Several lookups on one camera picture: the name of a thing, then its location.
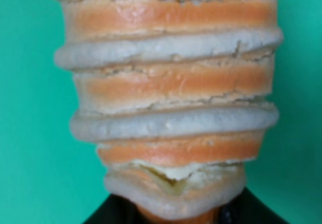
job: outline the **cookie stack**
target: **cookie stack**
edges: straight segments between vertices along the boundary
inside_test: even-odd
[[[60,0],[73,72],[71,130],[97,144],[105,186],[164,219],[198,216],[245,187],[278,111],[276,0]]]

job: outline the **person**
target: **person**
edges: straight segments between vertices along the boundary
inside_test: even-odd
[[[217,224],[287,224],[248,188],[219,210]],[[154,224],[129,200],[111,194],[84,224]]]

